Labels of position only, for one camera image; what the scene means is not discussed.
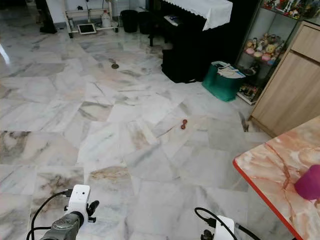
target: wastebasket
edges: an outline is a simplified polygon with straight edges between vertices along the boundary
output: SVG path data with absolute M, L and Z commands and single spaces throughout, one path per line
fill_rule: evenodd
M 218 70 L 228 67 L 230 76 L 218 74 Z M 240 71 L 233 71 L 234 67 L 223 61 L 214 61 L 209 67 L 207 75 L 204 77 L 202 86 L 218 99 L 229 102 L 236 98 L 237 91 L 244 82 L 245 75 Z
M 139 29 L 141 34 L 150 34 L 152 15 L 148 11 L 138 13 Z
M 123 10 L 120 13 L 123 28 L 126 33 L 134 33 L 138 29 L 138 12 L 135 10 Z

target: marble table top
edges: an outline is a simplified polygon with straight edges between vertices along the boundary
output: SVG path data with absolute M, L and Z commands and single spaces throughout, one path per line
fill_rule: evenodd
M 298 240 L 320 239 L 320 199 L 294 183 L 320 164 L 320 116 L 236 157 L 233 165 Z

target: black trash bin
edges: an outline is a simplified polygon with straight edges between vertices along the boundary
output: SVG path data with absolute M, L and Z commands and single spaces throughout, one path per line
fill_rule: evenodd
M 138 14 L 140 33 L 150 34 L 152 15 L 148 11 L 141 11 Z
M 138 29 L 138 12 L 135 10 L 123 10 L 120 13 L 123 28 L 126 33 L 134 33 Z

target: marble floor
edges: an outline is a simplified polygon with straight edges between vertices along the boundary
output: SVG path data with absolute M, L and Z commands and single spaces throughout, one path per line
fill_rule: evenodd
M 210 227 L 195 207 L 262 240 L 292 239 L 232 166 L 269 139 L 245 121 L 251 107 L 222 102 L 199 82 L 170 81 L 163 39 L 149 47 L 146 35 L 122 28 L 69 39 L 6 10 L 0 26 L 2 240 L 25 239 L 43 201 L 75 184 L 90 185 L 90 201 L 100 201 L 79 240 L 199 240 Z M 52 200 L 35 225 L 50 226 L 67 202 Z

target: white rack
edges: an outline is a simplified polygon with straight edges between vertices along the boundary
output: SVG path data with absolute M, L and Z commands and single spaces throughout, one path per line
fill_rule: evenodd
M 96 27 L 97 31 L 100 30 L 108 30 L 113 29 L 116 33 L 119 31 L 119 18 L 117 21 L 113 21 L 113 14 L 112 14 L 112 0 L 105 0 L 108 2 L 108 8 L 96 8 L 96 9 L 89 9 L 89 10 L 78 10 L 78 11 L 67 11 L 66 10 L 66 0 L 62 0 L 62 12 L 64 15 L 64 20 L 66 24 L 66 29 L 69 33 L 69 37 L 72 39 L 74 33 L 78 33 L 78 29 L 75 27 L 71 27 L 69 21 L 73 18 L 77 17 L 92 17 L 92 16 L 101 16 L 105 10 L 108 11 L 110 20 L 111 20 L 111 27 Z

